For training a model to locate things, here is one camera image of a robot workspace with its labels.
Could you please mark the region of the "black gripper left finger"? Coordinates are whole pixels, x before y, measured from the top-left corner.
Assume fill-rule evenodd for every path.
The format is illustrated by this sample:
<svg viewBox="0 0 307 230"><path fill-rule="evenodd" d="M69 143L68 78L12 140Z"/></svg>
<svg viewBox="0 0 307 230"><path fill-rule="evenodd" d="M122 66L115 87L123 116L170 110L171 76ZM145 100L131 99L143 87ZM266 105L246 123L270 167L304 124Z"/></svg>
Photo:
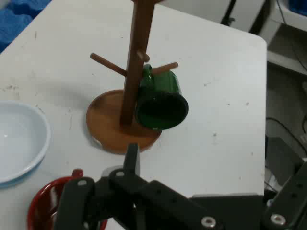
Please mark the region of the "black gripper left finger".
<svg viewBox="0 0 307 230"><path fill-rule="evenodd" d="M139 146L127 147L123 166L99 181L90 177L66 183L57 210L57 230L95 230L114 219L126 230L221 230L206 208L159 181L139 176Z"/></svg>

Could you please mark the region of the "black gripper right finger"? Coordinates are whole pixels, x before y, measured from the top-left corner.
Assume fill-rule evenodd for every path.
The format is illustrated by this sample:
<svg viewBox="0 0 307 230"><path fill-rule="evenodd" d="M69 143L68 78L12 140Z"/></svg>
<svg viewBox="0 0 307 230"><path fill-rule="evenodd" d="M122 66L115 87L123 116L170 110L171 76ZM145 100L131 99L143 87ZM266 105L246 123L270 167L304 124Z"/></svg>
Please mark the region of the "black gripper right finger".
<svg viewBox="0 0 307 230"><path fill-rule="evenodd" d="M307 228L307 164L284 184L264 211L261 225L266 230L305 230Z"/></svg>

